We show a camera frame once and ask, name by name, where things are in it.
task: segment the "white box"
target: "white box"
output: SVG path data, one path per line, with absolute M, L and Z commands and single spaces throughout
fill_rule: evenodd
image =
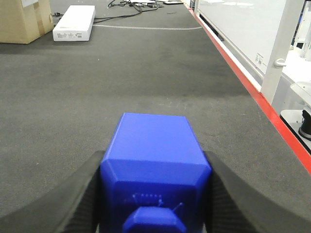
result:
M 54 41 L 88 41 L 94 18 L 95 6 L 70 6 L 53 30 Z

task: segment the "blue 3d-printed part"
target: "blue 3d-printed part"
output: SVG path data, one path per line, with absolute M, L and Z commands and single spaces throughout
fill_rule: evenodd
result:
M 201 233 L 211 174 L 184 116 L 125 113 L 100 166 L 101 233 Z

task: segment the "small connector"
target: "small connector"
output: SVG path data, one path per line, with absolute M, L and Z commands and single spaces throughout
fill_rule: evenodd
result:
M 55 13 L 54 13 L 54 16 L 55 16 L 55 17 L 60 17 L 60 16 L 62 16 L 62 15 L 63 15 L 63 14 L 61 14 L 61 13 L 59 13 L 59 12 L 55 12 Z
M 158 7 L 158 5 L 153 4 L 153 3 L 148 3 L 147 6 L 150 8 Z

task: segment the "cardboard box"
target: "cardboard box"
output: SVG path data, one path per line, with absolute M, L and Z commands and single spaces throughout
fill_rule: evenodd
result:
M 53 28 L 49 0 L 0 0 L 1 43 L 29 44 Z
M 95 6 L 70 6 L 53 29 L 54 41 L 88 41 L 94 18 Z

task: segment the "red floor trim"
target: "red floor trim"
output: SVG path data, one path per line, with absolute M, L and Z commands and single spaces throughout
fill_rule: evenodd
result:
M 248 80 L 248 78 L 241 72 L 239 67 L 233 62 L 230 56 L 224 51 L 220 44 L 215 40 L 211 33 L 205 28 L 205 25 L 200 21 L 200 19 L 195 15 L 192 9 L 189 9 L 193 17 L 199 22 L 199 24 L 204 28 L 205 32 L 212 40 L 213 44 L 216 46 L 220 54 L 226 60 L 228 65 L 231 67 L 233 72 L 239 78 L 241 83 L 244 85 L 249 94 L 253 97 L 262 111 L 267 115 L 271 123 L 276 127 L 277 131 L 283 137 L 285 142 L 297 155 L 298 159 L 306 170 L 311 174 L 311 156 L 303 147 L 303 145 L 298 141 L 298 139 L 293 135 L 290 129 L 284 124 L 279 115 L 276 113 L 274 108 L 269 104 L 266 98 L 260 93 Z

